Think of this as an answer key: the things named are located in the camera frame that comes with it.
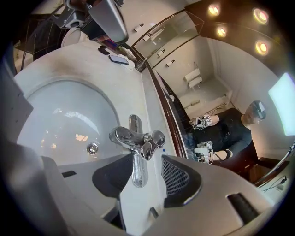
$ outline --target recessed light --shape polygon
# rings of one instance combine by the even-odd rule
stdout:
[[[260,55],[263,55],[263,56],[268,53],[267,44],[261,41],[256,42],[255,49]]]
[[[218,27],[217,28],[217,34],[220,37],[225,37],[226,36],[226,30],[222,27]]]
[[[258,8],[253,10],[253,15],[255,20],[257,20],[260,24],[266,24],[268,22],[268,14]]]
[[[211,15],[214,15],[214,16],[219,15],[219,8],[216,5],[210,5],[208,9]]]

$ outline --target marble countertop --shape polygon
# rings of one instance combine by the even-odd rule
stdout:
[[[25,97],[48,83],[65,78],[94,87],[112,103],[120,126],[128,128],[129,116],[136,114],[142,120],[143,132],[163,127],[164,130],[161,131],[166,136],[165,154],[174,155],[171,135],[167,131],[163,114],[161,115],[159,100],[154,98],[157,95],[150,75],[112,63],[108,56],[98,52],[98,47],[97,42],[87,41],[46,54],[16,75],[17,84]],[[158,102],[155,109],[157,111],[151,111],[149,116],[147,103],[153,106],[154,99]],[[160,213],[163,209],[166,197],[165,182],[161,177],[163,151],[156,151],[153,158],[147,162],[147,185],[137,188],[130,178],[120,195],[124,223],[129,234],[141,235],[153,223],[154,218],[149,213],[151,207],[155,207]]]

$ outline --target person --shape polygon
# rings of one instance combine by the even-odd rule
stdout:
[[[258,124],[265,117],[265,106],[256,100],[249,105],[245,114],[230,108],[211,116],[210,126],[202,130],[193,130],[192,133],[184,135],[183,140],[188,149],[196,148],[201,142],[212,141],[215,154],[210,156],[210,161],[225,160],[237,155],[250,144],[250,126]]]

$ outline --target white sink basin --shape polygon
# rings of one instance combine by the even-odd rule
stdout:
[[[18,137],[18,143],[51,157],[57,165],[95,161],[122,153],[109,140],[118,126],[109,102],[96,90],[74,81],[50,83],[27,98],[34,107]],[[95,143],[98,151],[87,152]]]

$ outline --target smartphone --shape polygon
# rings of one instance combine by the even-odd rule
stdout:
[[[109,55],[109,59],[114,63],[129,65],[129,62],[123,57]]]

